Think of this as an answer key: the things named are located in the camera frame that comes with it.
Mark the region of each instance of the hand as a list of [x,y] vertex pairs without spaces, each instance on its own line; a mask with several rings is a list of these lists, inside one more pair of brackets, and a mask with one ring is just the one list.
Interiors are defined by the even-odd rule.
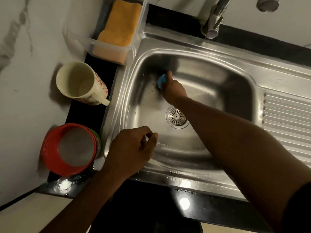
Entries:
[[125,181],[150,160],[157,139],[147,126],[122,130],[112,141],[102,171]]
[[167,72],[166,83],[163,83],[161,86],[164,99],[175,107],[178,99],[188,98],[184,87],[178,81],[173,80],[172,71]]

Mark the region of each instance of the countertop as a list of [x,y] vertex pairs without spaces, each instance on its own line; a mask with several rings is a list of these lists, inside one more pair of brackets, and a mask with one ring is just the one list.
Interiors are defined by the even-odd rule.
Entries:
[[[203,38],[198,19],[158,6],[149,6],[147,24]],[[220,25],[219,35],[213,41],[287,60],[294,64],[311,66],[310,49],[237,28]],[[97,72],[107,85],[108,91],[111,91],[117,64],[94,58],[89,54],[85,62]],[[99,133],[104,123],[105,111],[104,105],[89,106],[72,100],[66,123],[79,123]],[[91,168],[70,178],[60,178],[50,173],[48,182],[36,191],[74,198],[94,173]],[[70,187],[62,188],[61,183],[68,181],[71,183]],[[179,200],[183,197],[190,200],[192,204],[190,210],[183,210],[180,207]],[[103,224],[114,225],[119,220],[127,221],[128,224],[134,222],[133,226],[137,226],[139,220],[141,227],[149,228],[150,232],[158,226],[200,232],[198,221],[247,231],[271,232],[259,213],[246,201],[134,180],[124,182],[112,200],[105,204],[93,225],[95,228],[102,227]]]

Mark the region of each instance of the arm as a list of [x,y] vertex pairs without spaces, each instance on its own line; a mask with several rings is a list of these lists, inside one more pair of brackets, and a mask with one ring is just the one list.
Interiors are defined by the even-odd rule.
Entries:
[[311,170],[262,128],[188,98],[172,72],[167,74],[162,94],[185,114],[247,200],[280,232],[287,202],[311,181]]
[[150,160],[158,134],[148,127],[122,130],[112,141],[103,168],[41,233],[86,233],[96,215],[120,185]]

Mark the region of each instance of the faucet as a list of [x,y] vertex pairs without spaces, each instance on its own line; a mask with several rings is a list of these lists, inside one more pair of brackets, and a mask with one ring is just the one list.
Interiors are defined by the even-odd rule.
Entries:
[[[206,23],[201,27],[201,32],[206,38],[214,39],[218,35],[219,25],[224,18],[224,12],[231,0],[219,0],[211,8]],[[274,12],[278,9],[280,0],[258,0],[256,7],[261,12]]]

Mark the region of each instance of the clear plastic container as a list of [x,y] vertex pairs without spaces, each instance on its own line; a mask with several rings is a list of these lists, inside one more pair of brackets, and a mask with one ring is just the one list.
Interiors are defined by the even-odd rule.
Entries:
[[128,46],[116,46],[96,40],[104,30],[114,0],[73,0],[67,17],[67,34],[77,40],[92,56],[131,65],[143,37],[148,13],[148,0],[124,0],[142,4],[132,42]]

